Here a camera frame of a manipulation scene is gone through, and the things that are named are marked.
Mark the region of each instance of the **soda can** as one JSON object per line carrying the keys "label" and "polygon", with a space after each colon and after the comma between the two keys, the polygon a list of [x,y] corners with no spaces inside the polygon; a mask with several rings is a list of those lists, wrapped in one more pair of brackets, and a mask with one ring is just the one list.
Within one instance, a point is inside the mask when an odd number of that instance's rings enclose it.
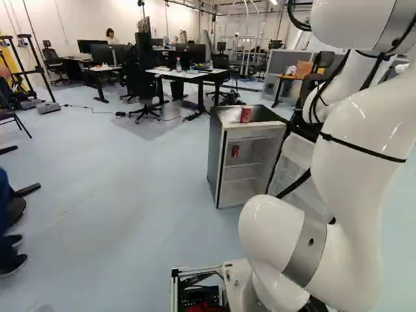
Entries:
{"label": "soda can", "polygon": [[240,122],[244,124],[250,122],[250,120],[252,119],[252,113],[253,109],[250,106],[241,107]]}

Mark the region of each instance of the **black shoe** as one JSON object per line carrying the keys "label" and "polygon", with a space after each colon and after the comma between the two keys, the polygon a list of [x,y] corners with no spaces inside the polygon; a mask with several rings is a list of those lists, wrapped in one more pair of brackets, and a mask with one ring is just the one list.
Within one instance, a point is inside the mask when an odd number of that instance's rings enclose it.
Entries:
{"label": "black shoe", "polygon": [[23,198],[15,197],[11,198],[7,205],[8,215],[10,222],[8,228],[14,227],[22,218],[26,210],[26,201]]}
{"label": "black shoe", "polygon": [[15,274],[27,261],[27,255],[21,254],[15,256],[13,262],[7,266],[0,267],[0,278],[7,278]]}
{"label": "black shoe", "polygon": [[20,234],[7,235],[3,237],[3,240],[5,240],[7,244],[12,245],[13,248],[18,249],[23,242],[23,236]]}

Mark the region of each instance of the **light blue floor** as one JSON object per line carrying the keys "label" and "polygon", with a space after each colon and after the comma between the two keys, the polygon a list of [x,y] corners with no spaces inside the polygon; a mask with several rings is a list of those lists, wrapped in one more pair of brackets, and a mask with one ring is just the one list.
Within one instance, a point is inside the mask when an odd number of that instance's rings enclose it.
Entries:
{"label": "light blue floor", "polygon": [[[190,100],[196,88],[187,85]],[[55,95],[61,105],[102,111],[140,107],[118,100],[123,90],[106,90],[109,104],[94,101],[96,90],[88,87]],[[260,93],[240,93],[247,104],[271,105]],[[274,110],[291,115],[284,104]],[[188,113],[167,105],[164,117]],[[0,165],[17,189],[37,181],[42,189],[27,197],[27,214],[15,229],[25,235],[21,250],[29,261],[0,281],[0,311],[33,312],[44,304],[55,312],[168,311],[172,268],[244,256],[240,211],[216,210],[206,180],[208,118],[135,125],[71,107],[19,115],[33,139],[13,123],[1,126],[0,147],[19,150],[0,156]],[[384,281],[374,311],[413,311],[415,174],[413,154],[383,214]]]}

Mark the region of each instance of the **water bottle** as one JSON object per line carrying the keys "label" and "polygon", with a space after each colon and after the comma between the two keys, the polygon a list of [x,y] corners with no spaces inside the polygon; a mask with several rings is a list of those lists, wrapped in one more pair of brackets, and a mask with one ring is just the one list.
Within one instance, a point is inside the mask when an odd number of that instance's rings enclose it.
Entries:
{"label": "water bottle", "polygon": [[176,71],[178,73],[182,72],[182,66],[181,66],[181,59],[178,57],[176,61]]}

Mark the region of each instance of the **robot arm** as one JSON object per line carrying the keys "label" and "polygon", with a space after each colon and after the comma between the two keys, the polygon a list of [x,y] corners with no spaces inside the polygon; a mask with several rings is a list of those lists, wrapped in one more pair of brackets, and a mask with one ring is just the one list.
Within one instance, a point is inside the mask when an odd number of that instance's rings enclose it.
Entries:
{"label": "robot arm", "polygon": [[[416,43],[414,1],[315,0],[311,22],[314,35],[335,47],[406,53]],[[416,48],[411,54],[415,62]],[[307,291],[339,311],[368,311],[377,301],[380,211],[416,140],[414,81],[416,65],[388,82],[334,98],[315,144],[311,177],[337,224],[320,224],[267,195],[244,206],[240,241],[257,296],[268,299],[269,310],[296,311],[278,304],[282,275],[298,286],[299,296]]]}
{"label": "robot arm", "polygon": [[[377,85],[383,74],[389,69],[395,57],[391,57],[389,61],[383,61],[379,67],[376,76],[372,81],[372,85]],[[376,63],[375,58],[365,57],[356,51],[351,51],[342,72],[330,83],[330,85],[323,91],[320,99],[317,101],[315,112],[318,120],[314,114],[310,114],[312,109],[311,104],[313,98],[317,94],[322,85],[317,86],[307,97],[304,108],[303,117],[307,123],[324,122],[330,112],[336,107],[336,102],[344,99],[351,94],[359,91],[368,73],[372,70]]]}

